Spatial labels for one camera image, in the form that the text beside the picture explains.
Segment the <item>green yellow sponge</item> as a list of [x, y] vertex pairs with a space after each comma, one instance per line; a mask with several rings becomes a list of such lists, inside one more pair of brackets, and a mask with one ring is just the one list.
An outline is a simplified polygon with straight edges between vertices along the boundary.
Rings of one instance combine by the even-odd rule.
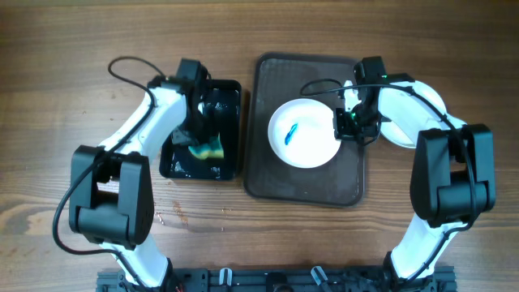
[[223, 159], [225, 157], [219, 135], [211, 137], [206, 144], [189, 146], [188, 150], [193, 157], [199, 160]]

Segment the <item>pale green plate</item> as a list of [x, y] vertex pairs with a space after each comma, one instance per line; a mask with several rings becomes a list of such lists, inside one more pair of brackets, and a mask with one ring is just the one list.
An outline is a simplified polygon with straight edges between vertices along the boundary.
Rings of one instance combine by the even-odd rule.
[[382, 122], [382, 135], [403, 148], [416, 148], [418, 133], [431, 128], [447, 129], [440, 117], [423, 101], [394, 88], [382, 88], [378, 110], [389, 122]]

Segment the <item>pink plate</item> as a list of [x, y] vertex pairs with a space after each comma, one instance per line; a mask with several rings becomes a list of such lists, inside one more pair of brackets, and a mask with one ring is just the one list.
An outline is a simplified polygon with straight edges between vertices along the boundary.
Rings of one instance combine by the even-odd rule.
[[332, 110], [306, 98], [288, 101], [272, 114], [268, 142], [284, 163], [301, 169], [326, 164], [341, 146], [334, 136]]

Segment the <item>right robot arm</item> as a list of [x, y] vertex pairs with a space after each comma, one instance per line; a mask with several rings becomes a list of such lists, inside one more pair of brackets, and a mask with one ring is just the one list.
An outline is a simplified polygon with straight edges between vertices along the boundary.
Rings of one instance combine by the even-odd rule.
[[385, 264], [395, 286], [416, 286], [432, 277], [453, 238], [495, 205], [492, 133], [450, 115], [435, 89], [409, 76], [346, 81], [335, 91], [345, 102], [335, 117], [337, 137], [366, 145], [388, 122], [414, 144], [414, 216]]

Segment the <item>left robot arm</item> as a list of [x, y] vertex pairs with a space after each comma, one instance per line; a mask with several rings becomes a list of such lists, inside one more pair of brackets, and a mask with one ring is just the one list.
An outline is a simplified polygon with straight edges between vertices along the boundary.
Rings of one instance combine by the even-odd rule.
[[122, 267], [123, 286], [134, 291], [179, 291], [171, 261], [150, 234], [154, 202], [151, 161], [166, 140], [181, 147], [208, 140], [199, 105], [207, 77], [157, 76], [145, 87], [139, 108], [96, 147], [80, 146], [72, 157], [71, 186], [62, 206], [69, 226], [110, 253]]

